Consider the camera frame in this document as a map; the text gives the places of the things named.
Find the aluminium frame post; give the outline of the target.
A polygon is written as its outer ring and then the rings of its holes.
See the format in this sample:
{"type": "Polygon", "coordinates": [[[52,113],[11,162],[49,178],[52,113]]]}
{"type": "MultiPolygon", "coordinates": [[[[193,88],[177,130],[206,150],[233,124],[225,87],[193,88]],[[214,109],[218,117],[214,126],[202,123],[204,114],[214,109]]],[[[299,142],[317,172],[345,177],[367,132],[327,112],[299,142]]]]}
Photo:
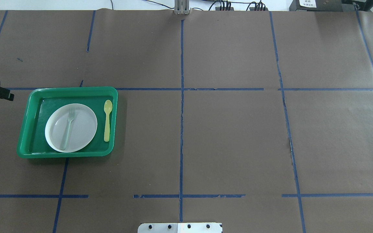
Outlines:
{"type": "Polygon", "coordinates": [[[189,3],[190,3],[189,0],[175,0],[174,1],[175,15],[189,15],[191,11],[189,3]]]}

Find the green plastic tray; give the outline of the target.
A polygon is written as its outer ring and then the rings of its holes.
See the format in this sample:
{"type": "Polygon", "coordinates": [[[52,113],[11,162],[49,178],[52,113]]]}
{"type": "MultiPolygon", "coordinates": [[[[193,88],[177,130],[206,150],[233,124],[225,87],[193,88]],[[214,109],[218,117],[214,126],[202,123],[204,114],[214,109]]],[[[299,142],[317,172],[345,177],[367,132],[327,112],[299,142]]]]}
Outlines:
{"type": "Polygon", "coordinates": [[[17,153],[21,158],[102,157],[114,147],[118,92],[113,87],[40,88],[28,97],[17,153]],[[104,142],[106,100],[111,100],[110,140],[104,142]],[[50,115],[63,105],[79,103],[91,108],[97,117],[97,131],[92,141],[77,152],[63,153],[52,149],[45,139],[50,115]]]}

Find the black power strip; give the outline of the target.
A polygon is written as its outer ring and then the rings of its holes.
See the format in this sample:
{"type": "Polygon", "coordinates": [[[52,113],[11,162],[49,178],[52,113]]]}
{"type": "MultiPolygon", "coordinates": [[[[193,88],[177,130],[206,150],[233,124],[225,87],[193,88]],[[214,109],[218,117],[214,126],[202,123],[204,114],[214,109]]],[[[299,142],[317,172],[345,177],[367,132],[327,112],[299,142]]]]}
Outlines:
{"type": "Polygon", "coordinates": [[[219,6],[215,6],[216,11],[231,11],[233,10],[232,8],[232,3],[230,1],[218,1],[219,6]]]}
{"type": "Polygon", "coordinates": [[[253,1],[249,3],[246,11],[268,11],[268,8],[262,0],[259,0],[258,2],[253,1]]]}

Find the pale mint plastic fork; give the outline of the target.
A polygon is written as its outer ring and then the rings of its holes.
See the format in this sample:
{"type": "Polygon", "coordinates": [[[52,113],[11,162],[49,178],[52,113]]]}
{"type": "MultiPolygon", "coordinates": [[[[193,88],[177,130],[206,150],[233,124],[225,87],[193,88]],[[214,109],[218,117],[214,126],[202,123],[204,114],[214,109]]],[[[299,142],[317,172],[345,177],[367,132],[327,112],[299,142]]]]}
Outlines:
{"type": "Polygon", "coordinates": [[[65,150],[68,147],[69,138],[71,134],[71,125],[75,117],[76,117],[76,108],[74,106],[71,106],[69,109],[68,116],[67,116],[67,124],[66,124],[66,128],[64,131],[61,147],[60,147],[61,150],[65,150]]]}

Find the black computer box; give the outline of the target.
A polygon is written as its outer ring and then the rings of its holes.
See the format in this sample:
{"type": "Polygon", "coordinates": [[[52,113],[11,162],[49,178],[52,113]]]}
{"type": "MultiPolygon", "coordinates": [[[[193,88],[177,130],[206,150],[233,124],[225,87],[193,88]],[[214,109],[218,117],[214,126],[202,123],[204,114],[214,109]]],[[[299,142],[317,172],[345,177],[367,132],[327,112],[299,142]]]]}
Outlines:
{"type": "Polygon", "coordinates": [[[343,12],[341,0],[292,0],[289,11],[343,12]]]}

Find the far black power strip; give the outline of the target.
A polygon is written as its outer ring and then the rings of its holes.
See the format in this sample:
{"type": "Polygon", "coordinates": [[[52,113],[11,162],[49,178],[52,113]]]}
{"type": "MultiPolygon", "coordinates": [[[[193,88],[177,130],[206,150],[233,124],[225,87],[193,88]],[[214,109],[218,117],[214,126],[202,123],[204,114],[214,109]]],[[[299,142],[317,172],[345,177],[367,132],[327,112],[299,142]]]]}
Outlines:
{"type": "Polygon", "coordinates": [[[262,0],[259,0],[258,2],[253,1],[249,3],[246,11],[268,11],[268,8],[262,0]]]}

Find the near black power strip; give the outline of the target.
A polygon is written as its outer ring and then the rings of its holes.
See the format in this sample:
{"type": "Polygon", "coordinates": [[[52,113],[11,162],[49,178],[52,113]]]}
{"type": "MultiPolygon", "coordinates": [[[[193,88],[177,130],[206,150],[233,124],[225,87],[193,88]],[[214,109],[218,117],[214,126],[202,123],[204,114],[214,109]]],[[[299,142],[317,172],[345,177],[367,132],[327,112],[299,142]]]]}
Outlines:
{"type": "Polygon", "coordinates": [[[231,11],[233,10],[232,8],[232,3],[230,1],[218,1],[219,6],[215,6],[216,11],[231,11]]]}

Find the yellow plastic spoon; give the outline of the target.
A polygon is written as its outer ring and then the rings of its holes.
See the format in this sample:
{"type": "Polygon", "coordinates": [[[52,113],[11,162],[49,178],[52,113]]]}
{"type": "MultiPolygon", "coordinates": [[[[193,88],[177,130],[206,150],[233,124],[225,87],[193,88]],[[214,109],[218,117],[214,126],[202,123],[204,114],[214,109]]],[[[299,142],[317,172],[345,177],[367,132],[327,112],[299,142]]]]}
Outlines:
{"type": "Polygon", "coordinates": [[[105,112],[105,131],[104,131],[104,142],[109,142],[110,140],[110,114],[113,110],[113,104],[111,100],[106,100],[104,104],[105,112]]]}

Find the white round plate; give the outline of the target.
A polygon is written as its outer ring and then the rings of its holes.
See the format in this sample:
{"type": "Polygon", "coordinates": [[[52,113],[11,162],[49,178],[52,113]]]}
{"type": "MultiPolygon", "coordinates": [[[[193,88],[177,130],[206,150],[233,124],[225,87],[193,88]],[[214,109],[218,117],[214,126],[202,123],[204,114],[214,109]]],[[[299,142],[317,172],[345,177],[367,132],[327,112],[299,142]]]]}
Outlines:
{"type": "Polygon", "coordinates": [[[84,104],[71,103],[58,108],[50,115],[45,126],[45,139],[48,145],[57,152],[77,152],[86,147],[97,131],[97,117],[94,111],[84,104]],[[67,149],[61,150],[69,109],[76,108],[76,117],[71,125],[71,134],[67,149]]]}

